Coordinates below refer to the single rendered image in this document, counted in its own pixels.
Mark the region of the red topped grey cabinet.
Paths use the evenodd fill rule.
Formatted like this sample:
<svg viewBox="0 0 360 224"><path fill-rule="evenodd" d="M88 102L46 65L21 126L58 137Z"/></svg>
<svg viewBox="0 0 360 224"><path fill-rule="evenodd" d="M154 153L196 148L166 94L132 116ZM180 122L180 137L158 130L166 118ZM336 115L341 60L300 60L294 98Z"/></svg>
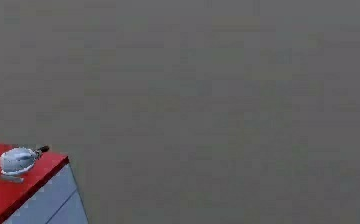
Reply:
<svg viewBox="0 0 360 224"><path fill-rule="evenodd" d="M89 224L69 158L49 150L27 173L0 173L0 224Z"/></svg>

